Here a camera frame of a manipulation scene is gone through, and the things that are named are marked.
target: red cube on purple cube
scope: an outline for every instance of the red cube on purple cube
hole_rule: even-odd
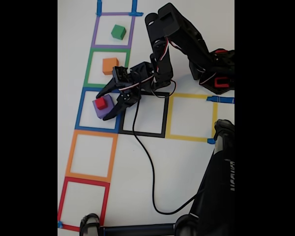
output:
[[[114,108],[113,99],[109,94],[94,100],[93,105],[100,119],[103,119]]]
[[[106,103],[104,97],[100,97],[100,98],[96,99],[95,104],[99,110],[103,110],[104,108],[107,107],[107,103]]]

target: red square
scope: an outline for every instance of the red square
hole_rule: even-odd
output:
[[[62,193],[61,193],[61,198],[60,198],[60,203],[59,203],[57,220],[61,221],[62,208],[63,208],[64,197],[65,197],[65,193],[66,193],[66,190],[67,190],[68,182],[86,183],[86,184],[105,187],[103,207],[102,207],[102,212],[100,214],[100,219],[99,219],[100,226],[103,226],[104,225],[104,220],[105,220],[105,213],[106,213],[107,199],[108,199],[108,193],[109,193],[110,184],[105,183],[105,182],[95,181],[95,180],[82,179],[82,178],[72,178],[72,177],[65,177],[64,178],[64,183],[63,183],[63,188],[62,188]],[[72,230],[72,231],[76,231],[76,232],[80,231],[79,227],[71,226],[71,225],[65,225],[65,224],[63,224],[63,229]]]
[[[95,104],[99,110],[103,110],[107,107],[107,103],[106,103],[104,97],[100,97],[100,98],[96,99]]]

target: green square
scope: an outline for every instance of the green square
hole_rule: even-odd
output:
[[[126,28],[123,26],[115,25],[112,31],[112,36],[114,38],[122,40],[126,34]]]
[[[91,48],[90,52],[89,52],[89,56],[88,56],[88,65],[87,65],[87,71],[85,73],[85,77],[84,77],[84,84],[83,87],[90,87],[90,88],[103,88],[106,86],[103,84],[90,84],[89,83],[89,72],[90,72],[90,66],[92,64],[92,58],[93,58],[93,54],[95,52],[120,52],[120,53],[127,53],[126,56],[126,61],[124,63],[124,67],[128,67],[129,65],[129,60],[130,60],[130,52],[131,49],[123,49],[123,48]]]

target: green cube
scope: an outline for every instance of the green cube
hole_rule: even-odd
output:
[[[115,25],[112,31],[112,36],[114,38],[122,40],[126,34],[126,28],[123,26]]]

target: orange cube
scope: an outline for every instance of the orange cube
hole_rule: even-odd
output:
[[[119,61],[117,58],[103,59],[103,73],[105,75],[112,75],[114,66],[119,66]]]

